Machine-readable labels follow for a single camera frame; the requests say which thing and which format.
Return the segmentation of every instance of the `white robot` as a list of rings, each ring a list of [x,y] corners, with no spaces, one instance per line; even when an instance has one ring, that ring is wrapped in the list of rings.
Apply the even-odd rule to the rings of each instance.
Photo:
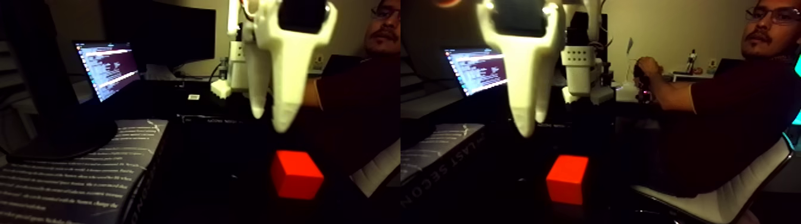
[[[259,0],[257,7],[249,3],[229,0],[230,54],[221,69],[227,71],[227,77],[213,82],[211,91],[220,98],[227,98],[232,92],[247,93],[253,117],[258,119],[264,115],[266,97],[272,87],[272,124],[278,133],[284,133],[303,103],[314,49],[328,44],[337,11],[325,0]],[[281,26],[280,22],[286,21],[280,19],[288,20],[286,14],[299,13],[292,11],[289,4],[306,7],[306,13],[323,13],[321,20],[312,22],[312,26],[317,26],[312,29],[315,32]],[[245,18],[241,26],[240,10]]]
[[[602,61],[596,58],[594,46],[566,46],[566,23],[576,8],[583,5],[589,15],[587,35],[590,42],[598,41],[601,21],[601,0],[482,0],[477,5],[478,24],[485,42],[505,55],[509,80],[509,107],[517,130],[530,137],[536,122],[544,122],[548,113],[551,79],[559,57],[567,71],[567,86],[562,89],[565,102],[590,98],[595,104],[609,100],[614,91],[598,85]],[[500,10],[499,4],[505,4]],[[528,14],[516,14],[525,11]],[[515,18],[538,16],[545,21],[530,27],[502,24],[498,15]]]

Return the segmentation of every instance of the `cable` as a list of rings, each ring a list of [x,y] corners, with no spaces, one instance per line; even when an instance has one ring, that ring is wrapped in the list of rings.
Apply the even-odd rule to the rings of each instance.
[[[248,7],[249,7],[249,5],[248,5],[248,0],[239,0],[239,4],[241,4],[241,5],[242,5],[242,12],[243,12],[243,13],[245,13],[245,18],[246,18],[248,21],[250,21],[250,22],[253,22],[253,18],[255,17],[255,15],[254,15],[254,14],[252,14],[252,13],[251,13],[251,12],[248,10]]]
[[[604,50],[604,45],[600,42],[590,42],[587,45],[596,46],[599,50]]]
[[[222,65],[223,63],[217,64],[217,67],[215,67],[211,74],[208,75],[208,82],[211,82],[211,79],[214,78],[214,73],[216,73],[219,67]]]
[[[633,72],[631,72],[631,69],[633,69],[633,67],[631,66],[631,61],[635,61],[635,62],[636,62],[636,61],[637,61],[637,59],[629,59],[629,64],[628,64],[628,65],[629,65],[629,70],[626,72],[626,80],[627,80],[627,81],[633,81],[633,80],[634,80],[634,73],[633,73]]]
[[[603,6],[604,6],[605,4],[606,4],[606,0],[603,0],[603,2],[601,2],[601,14],[603,14]],[[603,30],[604,32],[606,32],[606,35],[609,35],[609,36],[611,36],[611,34],[609,33],[609,31],[608,31],[608,30],[606,30],[606,28],[603,28],[603,21],[601,21],[600,23],[601,23],[601,24],[598,24],[598,27],[601,27],[601,30]],[[607,43],[607,44],[606,44],[607,48],[609,47],[609,45],[612,45],[612,41],[613,41],[613,40],[614,40],[614,37],[610,38],[610,40],[609,40],[609,43]]]

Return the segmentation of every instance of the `laptop screen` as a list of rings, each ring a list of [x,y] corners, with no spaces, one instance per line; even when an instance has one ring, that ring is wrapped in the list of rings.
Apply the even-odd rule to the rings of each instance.
[[[490,48],[445,49],[445,58],[467,96],[506,84],[503,57]]]
[[[130,43],[75,43],[100,102],[139,79]]]

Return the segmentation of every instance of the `book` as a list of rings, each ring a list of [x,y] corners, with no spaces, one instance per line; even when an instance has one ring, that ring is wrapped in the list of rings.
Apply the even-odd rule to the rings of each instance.
[[[0,168],[1,223],[136,223],[166,120],[117,121],[104,147],[67,161]]]
[[[399,172],[388,183],[400,190],[400,206],[411,207],[437,183],[458,172],[458,166],[481,150],[482,124],[440,124],[430,137],[400,152]]]

